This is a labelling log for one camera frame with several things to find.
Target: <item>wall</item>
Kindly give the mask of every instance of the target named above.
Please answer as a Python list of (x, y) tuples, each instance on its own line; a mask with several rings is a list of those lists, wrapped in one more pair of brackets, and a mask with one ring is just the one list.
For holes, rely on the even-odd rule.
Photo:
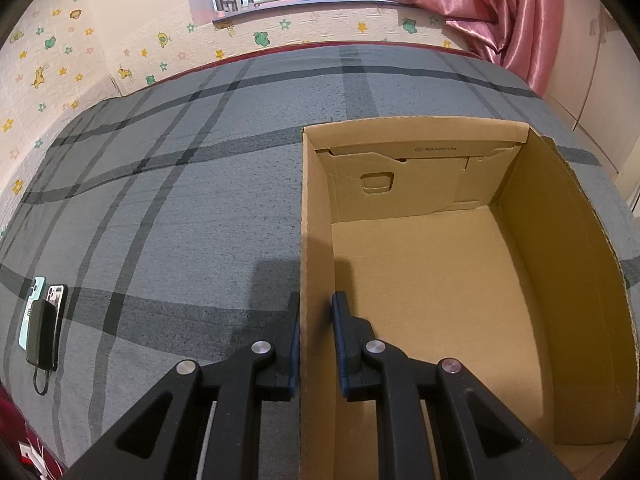
[(49, 144), (119, 95), (87, 0), (34, 0), (0, 48), (0, 237)]
[(286, 44), (387, 40), (466, 48), (440, 16), (375, 2), (248, 13), (222, 28), (210, 22), (197, 27), (188, 0), (90, 0), (90, 7), (123, 94), (203, 64)]
[(564, 0), (545, 100), (628, 199), (640, 181), (640, 62), (599, 0)]

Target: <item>giraffe sticker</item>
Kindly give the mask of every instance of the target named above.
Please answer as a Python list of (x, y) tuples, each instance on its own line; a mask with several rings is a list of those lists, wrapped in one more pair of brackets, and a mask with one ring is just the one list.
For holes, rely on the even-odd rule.
[(43, 66), (39, 66), (36, 69), (36, 79), (33, 82), (32, 86), (34, 88), (39, 87), (41, 84), (44, 83), (44, 75), (43, 75), (43, 71), (44, 71), (44, 67)]

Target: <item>phone case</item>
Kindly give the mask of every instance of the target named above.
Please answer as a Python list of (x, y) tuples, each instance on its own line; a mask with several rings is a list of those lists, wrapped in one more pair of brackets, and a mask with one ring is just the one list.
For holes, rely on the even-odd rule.
[(51, 285), (47, 293), (47, 301), (56, 308), (56, 325), (53, 334), (53, 366), (58, 369), (58, 343), (60, 341), (60, 327), (62, 326), (62, 314), (65, 308), (66, 285)]
[(31, 285), (31, 293), (27, 298), (27, 305), (24, 309), (24, 315), (22, 316), (22, 325), (20, 326), (20, 336), (18, 338), (18, 344), (23, 350), (27, 349), (27, 332), (29, 330), (29, 317), (31, 315), (31, 304), (35, 300), (39, 300), (44, 289), (45, 279), (37, 277), (33, 280)]

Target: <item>cartoon sticker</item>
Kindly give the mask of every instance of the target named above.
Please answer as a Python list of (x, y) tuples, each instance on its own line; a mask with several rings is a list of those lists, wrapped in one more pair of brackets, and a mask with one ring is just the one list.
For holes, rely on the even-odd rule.
[(4, 133), (7, 133), (7, 131), (9, 131), (13, 126), (14, 126), (14, 120), (13, 119), (7, 119), (4, 122), (4, 124), (2, 126), (0, 126), (0, 128), (2, 128), (2, 131), (4, 131)]
[(409, 34), (415, 34), (418, 32), (415, 28), (416, 21), (410, 20), (409, 18), (405, 18), (402, 20), (402, 28), (406, 30)]
[(160, 42), (160, 46), (164, 48), (166, 44), (169, 43), (169, 41), (171, 41), (171, 38), (167, 36), (164, 32), (160, 32), (158, 34), (158, 41)]
[(14, 192), (14, 195), (18, 195), (22, 191), (22, 186), (24, 185), (24, 181), (19, 178), (14, 182), (14, 186), (11, 188), (11, 191)]
[(258, 44), (260, 46), (267, 46), (271, 44), (271, 41), (269, 41), (268, 32), (255, 32), (254, 41), (255, 41), (255, 44)]
[(234, 26), (234, 22), (232, 22), (231, 20), (224, 20), (222, 22), (217, 22), (213, 24), (213, 27), (216, 30), (222, 30), (224, 28), (233, 28)]
[(9, 43), (15, 43), (23, 36), (24, 36), (24, 33), (18, 30), (14, 35), (12, 35), (11, 39), (9, 40)]
[(230, 36), (234, 36), (236, 34), (234, 31), (234, 22), (231, 20), (223, 20), (222, 22), (214, 23), (213, 27), (216, 30), (223, 30), (226, 28), (226, 30), (229, 31)]
[(43, 66), (39, 66), (36, 69), (36, 79), (33, 82), (32, 86), (34, 88), (39, 87), (41, 84), (44, 83), (44, 75), (43, 75), (43, 71), (44, 71), (44, 67)]

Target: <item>frog sticker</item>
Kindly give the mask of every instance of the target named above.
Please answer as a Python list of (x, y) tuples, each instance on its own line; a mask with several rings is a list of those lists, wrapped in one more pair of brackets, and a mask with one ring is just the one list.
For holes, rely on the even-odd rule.
[(158, 41), (160, 42), (160, 46), (164, 48), (166, 47), (166, 44), (171, 41), (171, 37), (166, 35), (164, 32), (160, 32), (160, 34), (158, 34)]
[(406, 30), (409, 34), (415, 34), (418, 32), (415, 28), (415, 20), (410, 20), (409, 18), (405, 18), (402, 20), (402, 28)]
[(56, 37), (51, 36), (48, 40), (44, 40), (44, 50), (49, 50), (56, 44)]
[(16, 41), (18, 41), (21, 37), (24, 36), (24, 33), (20, 30), (17, 30), (15, 32), (14, 35), (12, 35), (11, 39), (9, 40), (10, 43), (15, 43)]
[(255, 41), (255, 44), (258, 44), (260, 46), (267, 46), (271, 44), (271, 41), (269, 41), (268, 32), (255, 32), (254, 41)]

